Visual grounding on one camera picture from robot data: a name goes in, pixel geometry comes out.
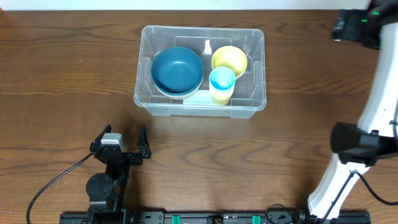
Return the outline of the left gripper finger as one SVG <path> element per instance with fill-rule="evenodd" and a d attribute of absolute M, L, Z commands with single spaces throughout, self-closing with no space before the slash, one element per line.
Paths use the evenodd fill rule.
<path fill-rule="evenodd" d="M 149 142 L 147 139 L 147 134 L 146 134 L 146 126 L 142 125 L 136 147 L 139 150 L 139 154 L 143 159 L 150 159 L 152 155 L 152 151 L 149 146 Z"/>
<path fill-rule="evenodd" d="M 111 125 L 107 124 L 103 131 L 90 144 L 90 152 L 97 153 L 102 148 L 101 140 L 106 133 L 111 132 Z"/>

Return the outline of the cream bowl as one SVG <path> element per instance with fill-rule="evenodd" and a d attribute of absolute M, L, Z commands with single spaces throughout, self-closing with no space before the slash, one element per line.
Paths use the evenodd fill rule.
<path fill-rule="evenodd" d="M 155 85 L 156 89 L 159 90 L 163 95 L 174 99 L 174 100 L 184 100 L 193 96 L 200 88 L 200 85 L 193 86 L 191 88 L 184 88 L 182 90 L 171 90 L 165 86 Z"/>

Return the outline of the dark blue bowl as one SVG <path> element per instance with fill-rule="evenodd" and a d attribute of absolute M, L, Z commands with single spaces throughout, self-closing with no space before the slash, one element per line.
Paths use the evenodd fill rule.
<path fill-rule="evenodd" d="M 155 87 L 165 95 L 183 96 L 191 94 L 194 91 L 198 90 L 203 80 L 194 80 L 192 78 L 178 80 L 153 79 L 153 82 Z"/>
<path fill-rule="evenodd" d="M 171 47 L 159 53 L 151 66 L 151 77 L 159 80 L 204 78 L 204 65 L 193 50 L 186 47 Z"/>

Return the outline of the yellow cup front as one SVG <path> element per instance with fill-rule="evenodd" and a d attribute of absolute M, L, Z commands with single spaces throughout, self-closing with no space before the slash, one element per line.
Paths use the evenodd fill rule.
<path fill-rule="evenodd" d="M 215 98 L 212 96 L 213 103 L 220 106 L 225 106 L 229 103 L 230 97 L 227 98 Z"/>

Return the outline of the yellow cup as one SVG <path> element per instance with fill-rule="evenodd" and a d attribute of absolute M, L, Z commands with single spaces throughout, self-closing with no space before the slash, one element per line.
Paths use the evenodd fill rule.
<path fill-rule="evenodd" d="M 216 100 L 216 101 L 229 100 L 231 98 L 231 96 L 232 96 L 232 94 L 229 94 L 229 95 L 211 94 L 212 99 Z"/>
<path fill-rule="evenodd" d="M 229 103 L 230 97 L 227 98 L 215 98 L 212 96 L 213 103 L 220 106 L 225 106 Z"/>

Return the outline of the cream white cup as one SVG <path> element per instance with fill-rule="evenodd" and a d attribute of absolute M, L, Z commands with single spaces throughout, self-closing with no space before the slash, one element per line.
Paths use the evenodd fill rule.
<path fill-rule="evenodd" d="M 214 98 L 230 98 L 233 94 L 233 91 L 210 90 L 210 93 Z"/>

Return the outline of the light blue cup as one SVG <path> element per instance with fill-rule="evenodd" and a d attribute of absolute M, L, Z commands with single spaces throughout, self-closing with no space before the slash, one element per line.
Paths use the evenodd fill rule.
<path fill-rule="evenodd" d="M 214 68 L 209 76 L 210 85 L 217 90 L 229 90 L 234 87 L 236 77 L 228 67 Z"/>

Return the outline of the white small bowl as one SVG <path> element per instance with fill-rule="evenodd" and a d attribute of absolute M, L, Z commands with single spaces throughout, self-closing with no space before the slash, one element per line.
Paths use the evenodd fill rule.
<path fill-rule="evenodd" d="M 245 72 L 243 72 L 243 73 L 241 73 L 240 75 L 236 76 L 236 80 L 238 80 L 239 78 L 241 78 L 244 74 L 245 74 Z"/>

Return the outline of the yellow small bowl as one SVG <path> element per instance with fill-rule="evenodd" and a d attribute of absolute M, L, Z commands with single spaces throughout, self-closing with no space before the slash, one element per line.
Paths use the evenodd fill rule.
<path fill-rule="evenodd" d="M 239 48 L 231 45 L 217 49 L 211 57 L 211 68 L 228 67 L 235 76 L 245 72 L 248 66 L 246 54 Z"/>

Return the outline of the pink cup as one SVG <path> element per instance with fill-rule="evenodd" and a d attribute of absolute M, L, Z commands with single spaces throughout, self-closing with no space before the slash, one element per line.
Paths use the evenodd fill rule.
<path fill-rule="evenodd" d="M 233 94 L 234 92 L 234 87 L 225 89 L 225 90 L 221 90 L 221 89 L 217 89 L 214 88 L 213 86 L 210 87 L 210 92 L 212 94 L 218 94 L 218 95 L 229 95 L 229 94 Z"/>

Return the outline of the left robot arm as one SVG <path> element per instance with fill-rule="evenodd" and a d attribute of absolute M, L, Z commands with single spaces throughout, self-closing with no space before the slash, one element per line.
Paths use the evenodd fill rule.
<path fill-rule="evenodd" d="M 137 152 L 126 152 L 122 135 L 111 132 L 107 125 L 91 143 L 90 152 L 95 159 L 106 164 L 106 170 L 90 177 L 86 183 L 86 193 L 90 198 L 87 210 L 87 223 L 136 223 L 136 214 L 123 208 L 124 193 L 127 187 L 131 166 L 141 166 L 144 159 L 151 158 L 151 149 L 142 126 L 138 135 Z"/>

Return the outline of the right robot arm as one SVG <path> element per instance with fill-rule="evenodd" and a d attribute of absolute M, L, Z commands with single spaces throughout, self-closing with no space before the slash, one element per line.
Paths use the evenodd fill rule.
<path fill-rule="evenodd" d="M 357 124 L 334 125 L 333 154 L 307 208 L 292 214 L 293 223 L 370 223 L 368 212 L 342 212 L 345 198 L 380 159 L 397 156 L 397 0 L 371 1 L 367 9 L 339 11 L 331 37 L 378 50 L 374 81 Z"/>

